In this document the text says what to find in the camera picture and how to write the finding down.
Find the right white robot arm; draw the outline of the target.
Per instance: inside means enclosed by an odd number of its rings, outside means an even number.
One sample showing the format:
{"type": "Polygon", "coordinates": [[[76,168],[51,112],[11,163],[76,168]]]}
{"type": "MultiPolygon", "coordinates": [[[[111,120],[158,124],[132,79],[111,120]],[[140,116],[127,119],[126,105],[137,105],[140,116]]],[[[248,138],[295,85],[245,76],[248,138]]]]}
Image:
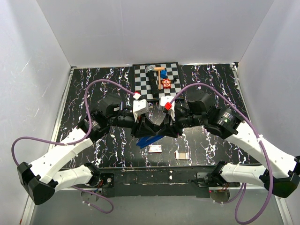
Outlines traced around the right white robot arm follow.
{"type": "Polygon", "coordinates": [[[256,135],[242,115],[230,108],[216,107],[212,96],[207,93],[195,94],[187,104],[187,107],[176,104],[172,96],[160,98],[160,109],[167,113],[160,135],[177,137],[185,128],[203,126],[210,134],[242,148],[260,163],[259,166],[247,166],[220,161],[212,172],[199,179],[199,183],[206,186],[250,183],[283,198],[297,189],[300,183],[299,157],[283,152],[256,135]]]}

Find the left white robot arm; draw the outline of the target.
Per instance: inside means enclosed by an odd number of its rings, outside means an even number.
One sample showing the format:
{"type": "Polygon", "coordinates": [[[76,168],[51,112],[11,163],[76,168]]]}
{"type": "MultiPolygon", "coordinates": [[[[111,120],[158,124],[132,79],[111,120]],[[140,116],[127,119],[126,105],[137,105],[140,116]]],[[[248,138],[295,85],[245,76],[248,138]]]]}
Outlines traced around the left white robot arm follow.
{"type": "Polygon", "coordinates": [[[22,162],[17,166],[22,186],[36,205],[45,203],[64,188],[78,184],[97,187],[101,183],[101,172],[92,163],[68,170],[62,167],[108,134],[111,126],[130,128],[135,137],[149,132],[151,122],[145,117],[147,112],[148,102],[137,92],[131,108],[123,107],[118,95],[106,96],[62,143],[31,163],[22,162]]]}

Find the blue black stapler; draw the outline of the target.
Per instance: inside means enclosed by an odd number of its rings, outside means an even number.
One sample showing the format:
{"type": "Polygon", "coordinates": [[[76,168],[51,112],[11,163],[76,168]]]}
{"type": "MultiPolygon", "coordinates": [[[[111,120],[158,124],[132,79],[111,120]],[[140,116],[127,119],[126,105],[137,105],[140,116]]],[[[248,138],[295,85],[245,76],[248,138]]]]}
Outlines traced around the blue black stapler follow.
{"type": "Polygon", "coordinates": [[[154,142],[156,142],[156,141],[158,141],[162,138],[164,138],[163,135],[141,137],[141,138],[138,138],[138,140],[136,142],[136,145],[140,149],[142,149],[142,148],[145,148],[145,147],[153,144],[154,142]]]}

